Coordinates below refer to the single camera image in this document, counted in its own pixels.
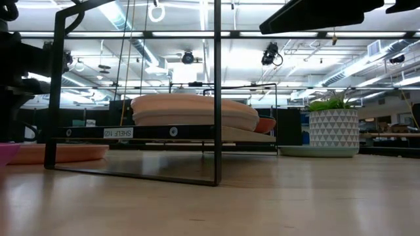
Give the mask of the salmon orange plate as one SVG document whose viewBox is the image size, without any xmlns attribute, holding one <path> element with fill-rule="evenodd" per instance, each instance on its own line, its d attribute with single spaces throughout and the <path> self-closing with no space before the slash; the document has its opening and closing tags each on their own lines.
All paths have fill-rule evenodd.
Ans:
<svg viewBox="0 0 420 236">
<path fill-rule="evenodd" d="M 105 157 L 108 145 L 58 144 L 56 163 L 96 161 Z M 45 144 L 24 144 L 9 165 L 41 165 L 45 158 Z"/>
</svg>

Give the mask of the wooden background table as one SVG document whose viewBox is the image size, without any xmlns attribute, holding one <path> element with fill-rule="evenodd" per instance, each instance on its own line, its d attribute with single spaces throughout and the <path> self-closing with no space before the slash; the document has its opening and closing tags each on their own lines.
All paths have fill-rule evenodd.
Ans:
<svg viewBox="0 0 420 236">
<path fill-rule="evenodd" d="M 420 133 L 360 133 L 360 138 L 420 138 Z"/>
</svg>

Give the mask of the black metal shelf frame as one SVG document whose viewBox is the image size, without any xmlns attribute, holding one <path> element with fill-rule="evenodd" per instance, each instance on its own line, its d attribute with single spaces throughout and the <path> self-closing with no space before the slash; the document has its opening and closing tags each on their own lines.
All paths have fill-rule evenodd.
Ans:
<svg viewBox="0 0 420 236">
<path fill-rule="evenodd" d="M 78 172 L 83 174 L 97 174 L 103 176 L 115 176 L 124 178 L 135 178 L 160 182 L 171 182 L 177 184 L 190 184 L 197 186 L 216 187 L 222 180 L 222 98 L 221 98 L 221 0 L 214 0 L 214 102 L 213 102 L 213 118 L 212 125 L 181 125 L 180 130 L 185 138 L 197 138 L 198 132 L 203 131 L 207 138 L 214 141 L 214 174 L 212 180 L 195 180 L 185 178 L 174 178 L 165 176 L 150 176 L 144 174 L 132 174 L 124 172 L 110 172 L 92 169 L 75 169 L 56 167 L 56 146 L 57 140 L 62 139 L 62 130 L 58 126 L 58 115 L 60 109 L 60 94 L 62 84 L 62 53 L 64 51 L 65 21 L 68 17 L 75 14 L 81 14 L 88 10 L 95 9 L 115 0 L 88 0 L 78 3 L 72 7 L 60 10 L 55 16 L 54 25 L 54 42 L 52 47 L 52 75 L 51 75 L 51 91 L 49 100 L 49 127 L 46 135 L 47 141 L 45 146 L 44 168 L 47 170 L 62 170 L 69 172 Z"/>
</svg>

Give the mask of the light green plate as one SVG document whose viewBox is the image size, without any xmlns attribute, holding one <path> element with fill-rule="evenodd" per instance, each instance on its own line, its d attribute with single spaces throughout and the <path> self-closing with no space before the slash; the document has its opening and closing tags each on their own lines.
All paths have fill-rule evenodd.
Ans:
<svg viewBox="0 0 420 236">
<path fill-rule="evenodd" d="M 358 147 L 280 146 L 280 153 L 289 157 L 351 158 Z"/>
</svg>

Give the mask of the white ceiling vent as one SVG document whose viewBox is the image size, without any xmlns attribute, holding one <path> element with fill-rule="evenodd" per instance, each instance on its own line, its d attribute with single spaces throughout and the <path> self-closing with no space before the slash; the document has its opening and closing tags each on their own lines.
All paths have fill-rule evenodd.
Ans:
<svg viewBox="0 0 420 236">
<path fill-rule="evenodd" d="M 376 40 L 367 46 L 367 55 L 376 56 L 381 53 L 381 40 Z"/>
</svg>

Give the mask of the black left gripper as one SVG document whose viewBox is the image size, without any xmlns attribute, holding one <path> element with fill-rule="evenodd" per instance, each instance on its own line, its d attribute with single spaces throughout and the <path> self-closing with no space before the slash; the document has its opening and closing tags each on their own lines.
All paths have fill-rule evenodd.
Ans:
<svg viewBox="0 0 420 236">
<path fill-rule="evenodd" d="M 18 32 L 0 31 L 0 86 L 17 87 L 25 92 L 44 94 L 37 79 L 24 81 L 28 73 L 43 72 L 45 52 L 21 42 Z M 18 111 L 33 95 L 0 91 L 0 142 L 24 142 L 27 123 L 17 119 Z"/>
</svg>

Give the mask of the green plant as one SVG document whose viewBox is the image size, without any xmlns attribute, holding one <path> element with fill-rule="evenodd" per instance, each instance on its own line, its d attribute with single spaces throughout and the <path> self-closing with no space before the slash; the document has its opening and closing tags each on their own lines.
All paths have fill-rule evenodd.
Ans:
<svg viewBox="0 0 420 236">
<path fill-rule="evenodd" d="M 350 109 L 349 98 L 347 98 L 347 90 L 337 92 L 330 90 L 324 100 L 313 101 L 308 105 L 308 110 L 323 111 L 328 109 Z"/>
</svg>

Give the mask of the black partition panel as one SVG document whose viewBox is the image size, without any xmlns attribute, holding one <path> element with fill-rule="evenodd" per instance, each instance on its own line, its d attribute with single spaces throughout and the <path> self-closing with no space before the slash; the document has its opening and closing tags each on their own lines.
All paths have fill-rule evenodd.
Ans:
<svg viewBox="0 0 420 236">
<path fill-rule="evenodd" d="M 301 114 L 298 109 L 279 109 L 277 118 L 279 146 L 301 146 Z"/>
</svg>

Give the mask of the white shelf label sticker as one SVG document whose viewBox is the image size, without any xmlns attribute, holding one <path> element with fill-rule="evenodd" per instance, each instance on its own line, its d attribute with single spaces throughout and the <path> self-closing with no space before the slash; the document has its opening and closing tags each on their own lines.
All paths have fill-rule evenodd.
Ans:
<svg viewBox="0 0 420 236">
<path fill-rule="evenodd" d="M 105 128 L 103 138 L 105 139 L 130 139 L 133 138 L 133 127 Z"/>
</svg>

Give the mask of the pink bowl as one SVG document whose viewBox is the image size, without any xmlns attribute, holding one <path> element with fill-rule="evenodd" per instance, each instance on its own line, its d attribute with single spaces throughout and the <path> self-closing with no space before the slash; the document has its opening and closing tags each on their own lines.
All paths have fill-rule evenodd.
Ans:
<svg viewBox="0 0 420 236">
<path fill-rule="evenodd" d="M 17 155 L 20 144 L 0 143 L 0 167 L 9 164 Z"/>
</svg>

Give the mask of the black monitor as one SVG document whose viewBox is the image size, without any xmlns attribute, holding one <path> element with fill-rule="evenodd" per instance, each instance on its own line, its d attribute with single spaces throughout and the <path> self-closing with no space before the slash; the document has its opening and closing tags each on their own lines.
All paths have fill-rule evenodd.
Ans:
<svg viewBox="0 0 420 236">
<path fill-rule="evenodd" d="M 110 126 L 134 126 L 131 99 L 110 101 L 108 124 Z"/>
</svg>

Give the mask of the dark teal large plate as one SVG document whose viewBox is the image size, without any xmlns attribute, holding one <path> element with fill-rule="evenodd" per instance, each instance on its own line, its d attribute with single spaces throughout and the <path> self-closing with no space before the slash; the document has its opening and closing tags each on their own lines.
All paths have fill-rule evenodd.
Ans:
<svg viewBox="0 0 420 236">
<path fill-rule="evenodd" d="M 259 29 L 267 35 L 360 24 L 365 13 L 383 5 L 384 0 L 290 0 Z"/>
</svg>

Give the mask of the white triangle pattern plant pot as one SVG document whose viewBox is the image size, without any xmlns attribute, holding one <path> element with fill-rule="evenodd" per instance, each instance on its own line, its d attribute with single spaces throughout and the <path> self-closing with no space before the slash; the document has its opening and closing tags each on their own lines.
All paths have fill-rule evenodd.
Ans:
<svg viewBox="0 0 420 236">
<path fill-rule="evenodd" d="M 325 109 L 309 114 L 310 146 L 359 148 L 360 129 L 355 109 Z"/>
</svg>

